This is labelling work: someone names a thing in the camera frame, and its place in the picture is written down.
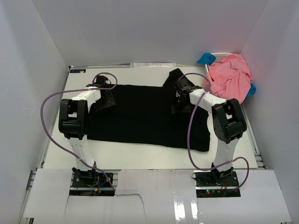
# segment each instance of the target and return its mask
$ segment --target black cloth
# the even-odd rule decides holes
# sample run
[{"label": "black cloth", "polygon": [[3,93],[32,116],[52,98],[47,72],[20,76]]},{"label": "black cloth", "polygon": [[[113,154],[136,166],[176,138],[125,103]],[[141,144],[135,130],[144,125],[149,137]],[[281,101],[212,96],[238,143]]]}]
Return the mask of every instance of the black cloth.
[{"label": "black cloth", "polygon": [[[170,73],[162,87],[117,85],[112,90],[115,106],[101,112],[91,108],[87,138],[187,148],[191,113],[171,113],[174,84],[179,77],[180,73]],[[191,127],[191,149],[209,150],[207,117],[207,112],[198,107]]]}]

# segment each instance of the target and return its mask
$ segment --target white tabletop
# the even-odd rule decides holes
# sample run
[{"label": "white tabletop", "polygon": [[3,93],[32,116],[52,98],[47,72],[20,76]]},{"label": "white tabletop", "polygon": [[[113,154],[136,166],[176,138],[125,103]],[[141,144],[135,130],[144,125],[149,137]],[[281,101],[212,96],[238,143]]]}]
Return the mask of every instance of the white tabletop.
[{"label": "white tabletop", "polygon": [[[70,73],[65,90],[83,89],[91,83],[93,77],[100,72],[114,74],[119,84],[162,86],[169,72],[175,68],[90,68],[86,73]],[[204,67],[182,67],[182,72],[197,72],[205,74]],[[203,78],[189,75],[188,79],[196,85],[201,85]],[[72,98],[77,93],[66,93],[63,98]],[[215,158],[217,137],[213,132],[212,118],[208,118],[208,128],[211,133],[209,152],[192,150],[194,162],[202,168],[209,168]],[[245,157],[251,168],[257,168],[253,146],[248,132],[243,134],[235,149],[234,157]],[[55,122],[52,137],[62,146],[71,150],[68,140],[58,130],[58,119]],[[93,158],[100,169],[190,169],[187,149],[171,148],[157,145],[119,143],[88,140]],[[246,168],[244,161],[234,162],[234,168]],[[58,148],[52,142],[49,144],[44,168],[72,168],[76,166],[75,157]]]}]

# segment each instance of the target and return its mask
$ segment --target white wall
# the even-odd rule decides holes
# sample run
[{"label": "white wall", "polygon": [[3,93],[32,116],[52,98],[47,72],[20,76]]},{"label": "white wall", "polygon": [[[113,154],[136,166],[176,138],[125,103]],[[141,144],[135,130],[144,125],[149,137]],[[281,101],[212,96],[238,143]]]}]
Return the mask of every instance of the white wall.
[{"label": "white wall", "polygon": [[246,111],[293,223],[299,223],[299,3],[270,0],[242,49],[256,94]]},{"label": "white wall", "polygon": [[0,29],[0,223],[16,224],[46,140],[40,105],[62,89],[67,66],[31,0],[0,0]]},{"label": "white wall", "polygon": [[239,53],[267,0],[33,0],[68,65]]}]

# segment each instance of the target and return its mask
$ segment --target pink cloth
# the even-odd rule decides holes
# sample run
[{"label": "pink cloth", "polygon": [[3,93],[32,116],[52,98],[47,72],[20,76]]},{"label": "pink cloth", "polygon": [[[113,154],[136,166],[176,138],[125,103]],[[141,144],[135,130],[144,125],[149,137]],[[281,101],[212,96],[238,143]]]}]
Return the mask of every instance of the pink cloth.
[{"label": "pink cloth", "polygon": [[231,54],[209,67],[207,78],[211,93],[224,99],[235,98],[242,103],[250,89],[251,73],[242,55]]}]

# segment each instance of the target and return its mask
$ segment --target wire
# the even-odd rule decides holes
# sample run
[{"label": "wire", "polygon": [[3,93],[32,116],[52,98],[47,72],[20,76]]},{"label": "wire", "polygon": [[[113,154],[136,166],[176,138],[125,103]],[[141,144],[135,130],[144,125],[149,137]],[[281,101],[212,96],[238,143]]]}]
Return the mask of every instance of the wire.
[{"label": "wire", "polygon": [[98,180],[97,180],[97,182],[95,183],[95,185],[97,185],[97,184],[99,183],[99,180],[100,180],[100,178],[99,178],[99,176],[98,176]]},{"label": "wire", "polygon": [[[207,91],[209,91],[209,90],[211,89],[212,84],[211,84],[210,80],[208,80],[207,77],[205,77],[204,75],[199,74],[199,73],[187,73],[187,74],[182,75],[178,80],[182,79],[183,77],[185,77],[185,76],[187,76],[187,75],[198,75],[198,76],[203,77],[203,78],[209,83],[209,88],[208,88]],[[189,159],[190,159],[190,162],[192,163],[192,165],[193,165],[196,169],[201,170],[201,171],[212,171],[212,170],[217,169],[217,168],[219,168],[219,167],[222,167],[222,166],[224,166],[224,165],[226,165],[226,164],[229,164],[230,162],[235,162],[235,161],[237,161],[237,160],[239,160],[239,159],[244,160],[244,161],[246,162],[246,165],[247,165],[247,173],[246,173],[246,176],[245,176],[244,181],[243,181],[238,187],[229,190],[229,191],[235,191],[235,190],[240,189],[240,187],[242,187],[242,186],[244,185],[244,183],[245,183],[245,182],[247,181],[247,179],[248,179],[248,175],[249,175],[249,163],[248,163],[248,161],[247,161],[244,157],[239,156],[239,157],[235,158],[235,159],[232,160],[232,161],[227,161],[227,162],[221,163],[221,164],[219,164],[219,165],[217,165],[217,166],[215,166],[215,167],[212,167],[212,168],[199,168],[198,166],[196,166],[196,164],[194,163],[194,161],[193,161],[193,159],[192,159],[192,156],[191,156],[191,150],[190,150],[190,132],[191,132],[191,125],[192,125],[192,121],[193,121],[193,118],[194,118],[196,109],[197,109],[197,107],[199,106],[199,103],[201,102],[201,100],[202,100],[202,98],[204,97],[205,94],[206,94],[206,93],[204,92],[204,93],[202,93],[202,95],[200,96],[198,102],[196,103],[196,105],[195,105],[195,107],[194,107],[194,109],[193,109],[193,111],[192,111],[191,117],[190,117],[190,122],[189,122],[189,126],[188,126],[188,133],[187,133],[187,149],[188,149]]]},{"label": "wire", "polygon": [[[108,73],[108,72],[101,72],[101,73],[97,74],[97,75],[93,78],[93,80],[95,80],[95,78],[96,78],[97,76],[101,75],[101,74],[108,74],[108,75],[113,76],[113,77],[115,78],[115,80],[116,80],[115,85],[112,86],[111,88],[93,88],[92,90],[112,90],[112,89],[114,89],[114,88],[117,86],[117,78],[115,77],[115,75],[113,75],[113,74],[111,74],[111,73]],[[85,166],[87,166],[88,168],[90,168],[90,169],[95,169],[95,170],[97,170],[97,171],[100,171],[100,172],[106,177],[106,179],[108,180],[110,186],[112,187],[113,191],[115,192],[115,188],[113,187],[113,185],[112,185],[112,183],[111,183],[111,181],[110,181],[110,178],[107,176],[107,174],[106,174],[103,170],[101,170],[101,169],[99,169],[99,168],[97,168],[97,167],[89,166],[89,165],[88,165],[83,159],[81,159],[77,154],[75,154],[74,152],[68,150],[67,148],[61,146],[58,142],[56,142],[56,141],[52,138],[52,136],[50,135],[50,133],[49,133],[47,127],[46,127],[45,121],[44,121],[44,117],[43,117],[43,108],[44,108],[46,102],[47,102],[51,97],[56,96],[56,95],[59,95],[59,94],[62,94],[62,93],[67,93],[67,92],[81,92],[81,91],[87,91],[87,90],[88,90],[88,89],[65,90],[65,91],[55,92],[55,93],[49,95],[49,96],[43,101],[43,103],[42,103],[42,105],[41,105],[41,121],[42,121],[43,129],[44,129],[44,131],[46,132],[46,135],[48,136],[48,138],[49,138],[55,145],[57,145],[59,148],[61,148],[62,150],[66,151],[66,152],[68,152],[68,153],[70,153],[70,154],[72,154],[73,156],[75,156],[78,160],[81,161],[81,163],[83,163],[83,164],[84,164]]]},{"label": "wire", "polygon": [[98,187],[98,189],[100,189],[105,183],[106,183],[106,181],[103,182],[103,183]]}]

